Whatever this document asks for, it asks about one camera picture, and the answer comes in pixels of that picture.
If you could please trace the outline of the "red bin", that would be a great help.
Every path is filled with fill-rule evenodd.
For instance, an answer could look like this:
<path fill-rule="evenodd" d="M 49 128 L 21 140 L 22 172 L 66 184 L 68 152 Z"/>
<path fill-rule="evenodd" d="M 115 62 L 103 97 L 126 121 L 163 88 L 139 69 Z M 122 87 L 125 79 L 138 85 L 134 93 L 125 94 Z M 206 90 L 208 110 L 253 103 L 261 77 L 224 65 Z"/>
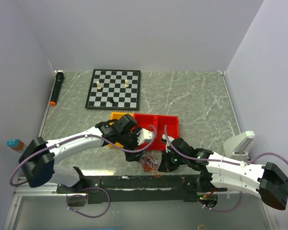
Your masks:
<path fill-rule="evenodd" d="M 157 123 L 156 123 L 155 115 L 135 113 L 133 117 L 137 121 L 139 127 L 145 128 L 149 131 L 153 131 L 153 129 L 150 127 L 150 125 L 153 125 L 157 131 Z M 148 142 L 147 143 L 145 142 L 140 146 L 140 148 L 143 148 L 147 145 L 148 145 Z M 158 150 L 157 149 L 157 136 L 154 142 L 152 143 L 152 145 L 147 150 Z"/>
<path fill-rule="evenodd" d="M 155 139 L 156 150 L 164 150 L 165 143 L 162 141 L 164 126 L 167 125 L 167 134 L 172 138 L 178 138 L 179 135 L 179 118 L 177 116 L 157 115 L 157 137 Z"/>

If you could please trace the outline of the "yellow plastic bin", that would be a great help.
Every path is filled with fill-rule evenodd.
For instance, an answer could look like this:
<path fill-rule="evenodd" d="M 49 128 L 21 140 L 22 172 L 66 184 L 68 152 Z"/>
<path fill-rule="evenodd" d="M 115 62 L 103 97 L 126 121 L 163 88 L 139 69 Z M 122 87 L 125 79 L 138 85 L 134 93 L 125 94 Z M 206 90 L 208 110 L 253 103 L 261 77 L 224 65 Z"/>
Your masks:
<path fill-rule="evenodd" d="M 125 112 L 112 112 L 110 119 L 117 119 L 119 120 L 120 118 L 122 118 L 125 114 L 130 114 L 132 117 L 134 117 L 134 113 L 125 113 Z M 123 146 L 120 143 L 115 143 L 116 146 L 123 148 Z"/>

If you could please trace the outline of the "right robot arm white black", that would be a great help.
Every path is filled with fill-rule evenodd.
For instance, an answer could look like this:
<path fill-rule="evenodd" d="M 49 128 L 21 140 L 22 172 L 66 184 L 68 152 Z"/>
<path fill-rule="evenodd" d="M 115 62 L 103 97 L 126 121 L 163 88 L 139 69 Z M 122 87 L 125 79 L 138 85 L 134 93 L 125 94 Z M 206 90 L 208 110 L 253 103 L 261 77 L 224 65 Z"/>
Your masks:
<path fill-rule="evenodd" d="M 227 189 L 248 193 L 266 205 L 285 210 L 288 201 L 288 177 L 274 163 L 253 164 L 224 157 L 214 151 L 193 148 L 182 138 L 163 135 L 165 143 L 159 172 L 173 172 L 181 165 L 200 173 L 194 188 L 199 192 Z"/>

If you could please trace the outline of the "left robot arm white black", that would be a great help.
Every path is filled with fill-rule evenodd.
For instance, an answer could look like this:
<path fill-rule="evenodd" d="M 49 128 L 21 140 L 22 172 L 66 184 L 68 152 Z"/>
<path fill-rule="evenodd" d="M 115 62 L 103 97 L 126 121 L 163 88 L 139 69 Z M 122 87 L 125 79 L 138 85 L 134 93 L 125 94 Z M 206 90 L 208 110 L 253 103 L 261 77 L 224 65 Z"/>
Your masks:
<path fill-rule="evenodd" d="M 31 188 L 46 183 L 61 184 L 75 193 L 86 188 L 85 176 L 79 167 L 63 166 L 61 162 L 75 154 L 89 149 L 98 149 L 119 143 L 119 150 L 138 159 L 144 152 L 145 144 L 149 147 L 155 139 L 155 130 L 138 126 L 130 114 L 120 119 L 99 122 L 95 126 L 78 134 L 65 138 L 44 140 L 33 139 L 19 158 L 18 170 L 22 170 L 26 183 Z"/>

